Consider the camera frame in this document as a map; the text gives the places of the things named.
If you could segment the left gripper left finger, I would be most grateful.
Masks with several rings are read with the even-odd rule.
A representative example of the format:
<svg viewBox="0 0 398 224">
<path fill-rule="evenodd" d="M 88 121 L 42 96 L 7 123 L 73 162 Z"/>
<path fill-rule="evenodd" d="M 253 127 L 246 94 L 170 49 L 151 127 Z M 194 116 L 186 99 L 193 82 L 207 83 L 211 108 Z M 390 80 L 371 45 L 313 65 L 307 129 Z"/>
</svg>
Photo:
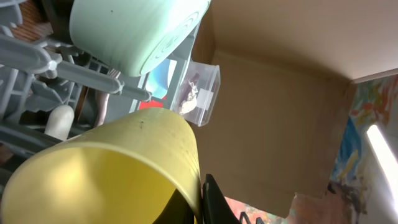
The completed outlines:
<svg viewBox="0 0 398 224">
<path fill-rule="evenodd" d="M 194 224 L 194 214 L 183 195 L 175 190 L 154 224 Z"/>
</svg>

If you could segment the white napkin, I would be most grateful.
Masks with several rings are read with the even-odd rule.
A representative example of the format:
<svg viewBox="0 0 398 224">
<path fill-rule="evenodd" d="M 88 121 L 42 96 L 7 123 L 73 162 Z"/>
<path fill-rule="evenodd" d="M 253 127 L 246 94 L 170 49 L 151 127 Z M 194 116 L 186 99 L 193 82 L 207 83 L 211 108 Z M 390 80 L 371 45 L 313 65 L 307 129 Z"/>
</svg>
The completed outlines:
<svg viewBox="0 0 398 224">
<path fill-rule="evenodd" d="M 195 109 L 197 106 L 197 94 L 198 89 L 194 82 L 188 82 L 190 90 L 187 93 L 187 97 L 181 102 L 179 108 L 179 114 L 185 115 Z"/>
</svg>

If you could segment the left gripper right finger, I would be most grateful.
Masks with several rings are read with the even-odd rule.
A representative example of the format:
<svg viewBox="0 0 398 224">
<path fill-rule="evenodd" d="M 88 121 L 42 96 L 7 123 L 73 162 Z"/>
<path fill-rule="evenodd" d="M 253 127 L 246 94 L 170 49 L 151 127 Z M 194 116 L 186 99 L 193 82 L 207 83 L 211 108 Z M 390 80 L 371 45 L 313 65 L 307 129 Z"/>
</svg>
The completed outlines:
<svg viewBox="0 0 398 224">
<path fill-rule="evenodd" d="M 240 224 L 211 174 L 205 176 L 202 193 L 205 224 Z"/>
</svg>

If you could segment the green bowl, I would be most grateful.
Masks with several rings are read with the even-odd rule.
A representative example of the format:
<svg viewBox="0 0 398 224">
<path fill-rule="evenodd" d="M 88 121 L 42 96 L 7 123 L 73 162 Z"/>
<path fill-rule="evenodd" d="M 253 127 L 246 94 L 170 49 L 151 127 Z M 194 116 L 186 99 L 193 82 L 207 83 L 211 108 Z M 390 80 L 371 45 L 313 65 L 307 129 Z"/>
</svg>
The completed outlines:
<svg viewBox="0 0 398 224">
<path fill-rule="evenodd" d="M 198 25 L 210 0 L 74 0 L 76 47 L 130 77 L 163 62 Z"/>
</svg>

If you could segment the yellow plastic cup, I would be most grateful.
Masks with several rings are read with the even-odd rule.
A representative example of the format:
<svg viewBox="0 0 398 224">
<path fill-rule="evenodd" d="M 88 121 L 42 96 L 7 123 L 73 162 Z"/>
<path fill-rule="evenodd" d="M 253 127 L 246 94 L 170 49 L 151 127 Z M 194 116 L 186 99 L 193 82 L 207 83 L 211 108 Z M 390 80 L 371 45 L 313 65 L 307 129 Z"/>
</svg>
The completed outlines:
<svg viewBox="0 0 398 224">
<path fill-rule="evenodd" d="M 146 108 L 38 152 L 1 199 L 3 223 L 154 223 L 178 190 L 201 223 L 195 135 L 177 113 Z"/>
</svg>

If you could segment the light blue plate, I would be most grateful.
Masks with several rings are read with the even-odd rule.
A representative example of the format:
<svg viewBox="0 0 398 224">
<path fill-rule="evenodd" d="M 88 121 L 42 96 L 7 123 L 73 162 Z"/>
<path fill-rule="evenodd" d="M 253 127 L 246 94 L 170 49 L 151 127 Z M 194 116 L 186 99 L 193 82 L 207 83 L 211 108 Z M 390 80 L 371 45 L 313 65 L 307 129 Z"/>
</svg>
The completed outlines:
<svg viewBox="0 0 398 224">
<path fill-rule="evenodd" d="M 176 61 L 165 59 L 150 72 L 146 90 L 152 93 L 152 97 L 161 99 L 167 94 L 175 66 Z"/>
</svg>

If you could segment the white plastic spoon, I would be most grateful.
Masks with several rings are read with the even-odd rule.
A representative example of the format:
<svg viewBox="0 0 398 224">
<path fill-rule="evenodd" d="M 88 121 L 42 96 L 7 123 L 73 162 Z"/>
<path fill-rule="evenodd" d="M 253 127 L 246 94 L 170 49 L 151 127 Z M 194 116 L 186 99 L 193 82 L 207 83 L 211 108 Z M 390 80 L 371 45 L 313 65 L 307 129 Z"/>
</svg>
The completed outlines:
<svg viewBox="0 0 398 224">
<path fill-rule="evenodd" d="M 44 133 L 65 141 L 68 138 L 75 114 L 71 106 L 60 105 L 49 116 Z"/>
</svg>

